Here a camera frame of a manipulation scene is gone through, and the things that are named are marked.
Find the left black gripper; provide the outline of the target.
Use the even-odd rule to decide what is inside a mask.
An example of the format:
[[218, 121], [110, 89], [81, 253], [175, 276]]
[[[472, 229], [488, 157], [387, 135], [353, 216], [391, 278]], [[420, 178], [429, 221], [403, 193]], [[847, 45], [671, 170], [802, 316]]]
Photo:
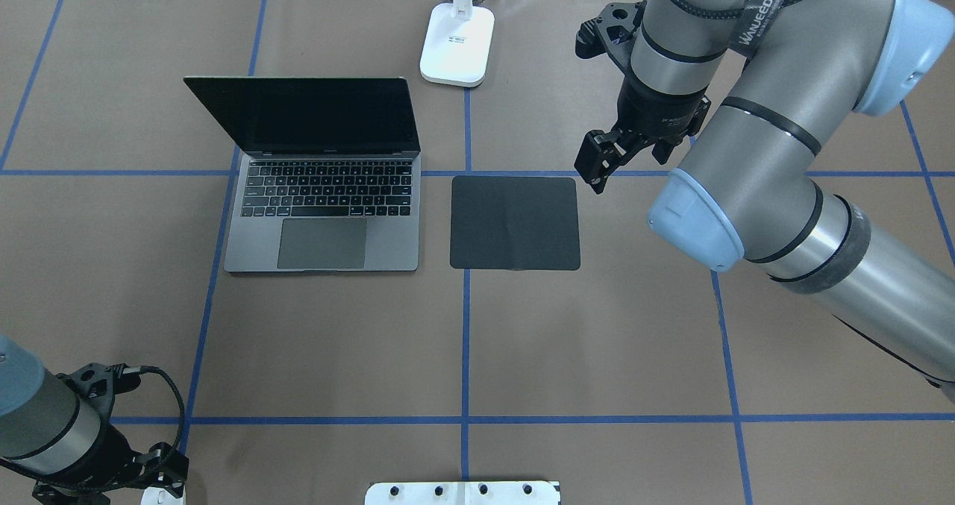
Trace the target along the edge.
[[76, 424], [30, 459], [31, 496], [41, 504], [109, 504], [108, 492], [154, 486], [185, 494], [189, 460], [166, 442], [140, 453], [112, 426], [97, 433]]

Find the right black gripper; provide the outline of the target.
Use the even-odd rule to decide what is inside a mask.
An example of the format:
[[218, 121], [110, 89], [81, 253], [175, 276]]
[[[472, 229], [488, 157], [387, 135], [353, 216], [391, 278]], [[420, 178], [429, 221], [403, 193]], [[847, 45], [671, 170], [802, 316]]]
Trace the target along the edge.
[[642, 149], [651, 147], [658, 163], [668, 162], [683, 139], [698, 134], [711, 107], [705, 91], [672, 95], [641, 81], [625, 80], [612, 131], [587, 131], [574, 168], [594, 193], [601, 195], [611, 174]]

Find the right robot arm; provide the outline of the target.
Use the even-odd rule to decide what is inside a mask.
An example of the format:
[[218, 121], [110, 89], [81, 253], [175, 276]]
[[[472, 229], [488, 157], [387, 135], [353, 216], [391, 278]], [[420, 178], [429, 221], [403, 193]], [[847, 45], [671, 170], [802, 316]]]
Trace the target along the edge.
[[602, 193], [642, 149], [665, 164], [693, 136], [648, 226], [710, 270], [759, 266], [952, 398], [952, 278], [806, 175], [849, 113], [897, 107], [952, 39], [929, 0], [610, 3], [575, 52], [623, 73], [617, 119], [576, 171]]

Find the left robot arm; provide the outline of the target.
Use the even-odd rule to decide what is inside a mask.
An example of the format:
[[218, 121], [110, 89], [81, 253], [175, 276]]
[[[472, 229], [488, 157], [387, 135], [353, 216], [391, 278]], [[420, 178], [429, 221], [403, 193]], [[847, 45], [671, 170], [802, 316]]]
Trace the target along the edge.
[[[89, 363], [54, 374], [33, 352], [1, 339], [2, 465], [33, 480], [41, 504], [108, 504], [110, 492], [140, 490], [143, 504], [184, 504], [189, 460], [180, 439], [185, 406], [170, 376], [156, 366]], [[156, 374], [178, 406], [172, 443], [140, 453], [110, 422], [119, 394]]]

